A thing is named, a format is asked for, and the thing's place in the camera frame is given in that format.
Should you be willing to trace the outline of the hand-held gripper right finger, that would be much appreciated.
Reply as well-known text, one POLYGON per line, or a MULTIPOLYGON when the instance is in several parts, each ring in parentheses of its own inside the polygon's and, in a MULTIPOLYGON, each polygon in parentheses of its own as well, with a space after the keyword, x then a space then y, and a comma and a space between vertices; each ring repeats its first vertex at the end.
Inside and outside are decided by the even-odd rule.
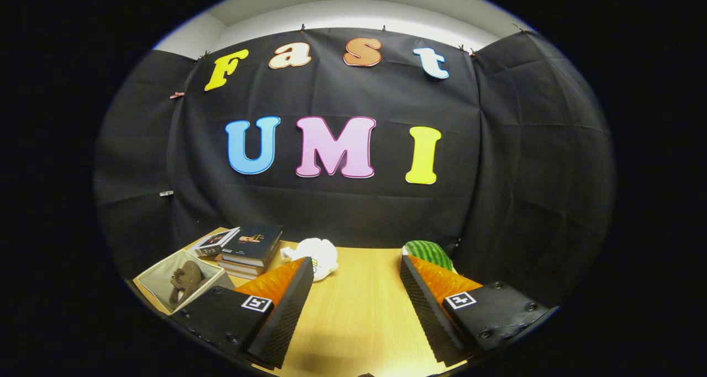
POLYGON ((478 284, 411 254, 401 257, 400 279, 435 359, 446 366, 491 357, 553 315, 509 284, 478 284))

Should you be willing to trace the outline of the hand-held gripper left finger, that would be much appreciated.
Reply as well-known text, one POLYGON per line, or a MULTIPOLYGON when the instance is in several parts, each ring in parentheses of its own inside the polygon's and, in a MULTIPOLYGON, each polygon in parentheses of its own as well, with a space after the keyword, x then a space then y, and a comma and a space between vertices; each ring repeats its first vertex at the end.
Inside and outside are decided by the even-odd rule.
POLYGON ((301 257, 237 289, 213 286, 171 320, 225 356, 280 369, 312 283, 313 259, 301 257))

